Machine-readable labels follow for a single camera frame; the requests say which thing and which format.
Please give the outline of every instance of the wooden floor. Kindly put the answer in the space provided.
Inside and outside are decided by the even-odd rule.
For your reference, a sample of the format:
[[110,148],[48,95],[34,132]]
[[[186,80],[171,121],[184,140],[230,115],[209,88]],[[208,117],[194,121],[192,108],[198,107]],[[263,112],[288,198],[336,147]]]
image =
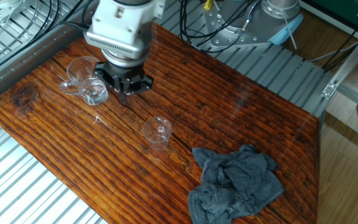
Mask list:
[[[289,49],[311,60],[341,46],[349,34],[322,19],[302,12],[305,20],[295,33],[298,50]],[[316,62],[324,65],[326,60]],[[348,80],[358,79],[358,66]],[[347,82],[358,91],[358,82]],[[321,132],[321,171],[318,209],[319,224],[358,223],[358,117],[356,104],[337,94],[327,107]]]

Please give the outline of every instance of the wooden board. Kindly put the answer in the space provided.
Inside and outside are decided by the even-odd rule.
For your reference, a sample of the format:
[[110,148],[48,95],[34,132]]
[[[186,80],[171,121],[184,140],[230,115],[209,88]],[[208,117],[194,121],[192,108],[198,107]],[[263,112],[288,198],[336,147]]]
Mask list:
[[[285,193],[235,223],[316,223],[319,121],[155,25],[145,63],[152,91],[115,92],[89,106],[59,90],[74,59],[101,51],[78,39],[0,96],[0,125],[109,223],[191,223],[188,192],[200,184],[192,147],[219,153],[251,143],[278,162]],[[153,116],[173,123],[168,149],[142,134]]]

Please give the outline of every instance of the metal rack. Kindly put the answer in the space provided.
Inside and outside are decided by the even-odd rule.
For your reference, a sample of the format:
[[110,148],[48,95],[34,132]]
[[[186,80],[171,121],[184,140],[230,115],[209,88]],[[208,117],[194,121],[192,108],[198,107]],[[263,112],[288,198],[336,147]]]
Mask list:
[[[66,14],[76,2],[65,1],[60,15]],[[0,93],[81,34],[69,27],[59,26],[32,47],[5,62],[5,58],[25,46],[46,19],[48,1],[39,3],[42,3],[42,8],[36,12],[34,7],[30,7],[18,14],[1,34],[8,40],[0,37]],[[190,1],[187,11],[188,26],[207,33],[200,2]],[[37,20],[29,31],[9,45],[30,23],[34,13]],[[163,18],[155,22],[178,35],[178,13],[178,0],[167,0]],[[73,18],[79,19],[80,13]],[[201,47],[211,48],[208,44]],[[328,104],[329,99],[322,97],[321,92],[331,75],[324,74],[321,68],[281,46],[232,47],[211,56],[316,116],[321,116]],[[0,223],[105,223],[1,127],[0,212]]]

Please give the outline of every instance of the metal grating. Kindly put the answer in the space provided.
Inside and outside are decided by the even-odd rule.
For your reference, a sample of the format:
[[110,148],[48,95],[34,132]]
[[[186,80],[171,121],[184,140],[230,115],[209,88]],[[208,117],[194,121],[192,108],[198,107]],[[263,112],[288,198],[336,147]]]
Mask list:
[[106,223],[0,127],[0,224]]
[[[67,13],[75,3],[76,0],[64,2],[60,14]],[[38,31],[47,15],[48,2],[39,4],[29,30],[25,27],[35,7],[9,21],[0,36],[0,58],[22,47]],[[155,21],[178,35],[178,13],[179,2],[167,0],[163,18]],[[207,33],[198,0],[189,2],[188,13],[188,26]],[[330,74],[281,46],[232,47],[211,56],[316,116],[325,110],[328,100],[320,93]],[[106,222],[0,127],[0,224],[5,223]]]
[[[60,1],[60,16],[68,13],[76,2],[75,0]],[[56,1],[52,1],[52,10],[53,12],[48,18],[48,24],[52,22],[56,13]],[[35,1],[33,5],[9,19],[6,24],[0,24],[0,59],[24,47],[39,31],[47,19],[48,11],[49,1]]]
[[[165,8],[163,18],[155,21],[179,35],[179,1],[167,0]],[[207,34],[203,11],[199,1],[190,0],[187,24],[190,29]],[[207,42],[200,48],[209,50],[211,45]],[[323,73],[321,68],[281,46],[233,46],[222,53],[210,55],[317,117],[321,116],[328,104],[329,100],[321,97],[321,93],[331,74]]]

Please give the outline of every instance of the small glass cup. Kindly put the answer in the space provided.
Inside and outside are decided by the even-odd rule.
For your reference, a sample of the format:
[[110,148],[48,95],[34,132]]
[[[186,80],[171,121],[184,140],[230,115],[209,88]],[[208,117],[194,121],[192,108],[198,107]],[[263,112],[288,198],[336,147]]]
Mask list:
[[172,124],[160,116],[150,118],[143,125],[143,135],[154,151],[161,152],[168,146],[168,140],[172,135]]
[[82,96],[89,105],[104,103],[109,93],[103,81],[93,73],[97,62],[94,57],[80,57],[72,61],[67,68],[69,80],[60,84],[60,90],[69,95]]

